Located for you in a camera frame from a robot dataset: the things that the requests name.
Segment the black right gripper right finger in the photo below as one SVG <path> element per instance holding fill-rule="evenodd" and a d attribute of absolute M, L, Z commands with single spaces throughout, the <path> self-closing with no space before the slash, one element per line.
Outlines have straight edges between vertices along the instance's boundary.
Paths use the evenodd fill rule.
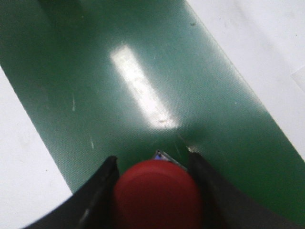
<path fill-rule="evenodd" d="M 198 153 L 189 154 L 188 172 L 201 192 L 203 229 L 301 228 L 240 191 Z"/>

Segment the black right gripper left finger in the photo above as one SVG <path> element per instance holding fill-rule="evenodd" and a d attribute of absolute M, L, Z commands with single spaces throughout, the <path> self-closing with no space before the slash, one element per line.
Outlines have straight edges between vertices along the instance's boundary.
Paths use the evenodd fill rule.
<path fill-rule="evenodd" d="M 26 228 L 110 229 L 112 192 L 118 179 L 117 157 L 110 156 L 70 198 Z"/>

